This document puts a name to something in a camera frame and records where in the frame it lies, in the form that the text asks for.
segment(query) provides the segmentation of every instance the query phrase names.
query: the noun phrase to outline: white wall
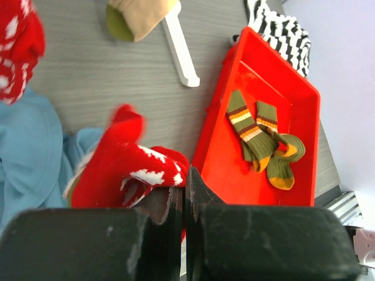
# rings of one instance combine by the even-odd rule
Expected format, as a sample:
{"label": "white wall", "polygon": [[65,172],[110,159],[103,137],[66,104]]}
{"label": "white wall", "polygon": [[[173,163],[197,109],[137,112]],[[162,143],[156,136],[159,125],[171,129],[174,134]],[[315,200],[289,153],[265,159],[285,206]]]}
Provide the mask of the white wall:
{"label": "white wall", "polygon": [[287,0],[284,7],[310,34],[309,80],[322,96],[342,187],[356,191],[375,229],[375,1]]}

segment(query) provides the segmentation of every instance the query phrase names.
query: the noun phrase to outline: blue cloth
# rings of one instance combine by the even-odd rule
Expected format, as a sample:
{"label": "blue cloth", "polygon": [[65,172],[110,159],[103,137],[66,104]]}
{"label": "blue cloth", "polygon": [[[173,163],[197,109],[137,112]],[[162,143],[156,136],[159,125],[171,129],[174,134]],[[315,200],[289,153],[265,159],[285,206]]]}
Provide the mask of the blue cloth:
{"label": "blue cloth", "polygon": [[49,100],[29,87],[13,105],[0,104],[0,233],[23,210],[65,207],[62,193],[76,164],[102,134],[64,133]]}

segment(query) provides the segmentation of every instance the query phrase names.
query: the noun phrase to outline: red tray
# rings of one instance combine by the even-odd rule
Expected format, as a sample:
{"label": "red tray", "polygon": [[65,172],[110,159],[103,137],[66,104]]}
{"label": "red tray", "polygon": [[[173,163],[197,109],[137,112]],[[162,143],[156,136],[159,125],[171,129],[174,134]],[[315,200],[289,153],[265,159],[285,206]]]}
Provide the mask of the red tray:
{"label": "red tray", "polygon": [[[265,172],[255,173],[243,160],[240,140],[226,117],[233,90],[241,90],[254,116],[256,101],[276,106],[279,132],[291,133],[303,141],[305,156],[291,163],[295,176],[291,190],[276,189],[269,184]],[[223,62],[192,165],[227,204],[312,206],[319,107],[318,91],[267,42],[246,27],[239,43],[230,49]]]}

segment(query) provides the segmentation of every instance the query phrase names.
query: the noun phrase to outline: black and white striped cloth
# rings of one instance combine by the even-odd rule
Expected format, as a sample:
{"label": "black and white striped cloth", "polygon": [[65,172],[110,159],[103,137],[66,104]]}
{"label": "black and white striped cloth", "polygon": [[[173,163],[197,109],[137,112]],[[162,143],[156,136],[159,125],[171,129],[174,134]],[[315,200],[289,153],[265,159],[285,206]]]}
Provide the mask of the black and white striped cloth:
{"label": "black and white striped cloth", "polygon": [[[294,16],[270,10],[265,0],[244,0],[249,27],[259,33],[303,77],[309,74],[311,41]],[[239,35],[231,38],[232,43]]]}

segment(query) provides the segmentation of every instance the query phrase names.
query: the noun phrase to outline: gray wooden surface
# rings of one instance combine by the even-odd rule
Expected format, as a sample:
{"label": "gray wooden surface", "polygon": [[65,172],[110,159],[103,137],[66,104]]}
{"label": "gray wooden surface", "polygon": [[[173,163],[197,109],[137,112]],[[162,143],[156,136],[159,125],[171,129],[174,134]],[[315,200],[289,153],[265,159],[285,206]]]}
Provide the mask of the gray wooden surface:
{"label": "gray wooden surface", "polygon": [[[201,78],[198,88],[179,83],[160,25],[139,43],[117,42],[106,29],[106,1],[34,3],[45,26],[47,51],[31,85],[51,99],[66,130],[105,126],[110,112],[126,102],[147,117],[144,145],[167,146],[192,158],[228,38],[247,24],[243,0],[182,2],[179,18]],[[316,196],[338,183],[321,128]]]}

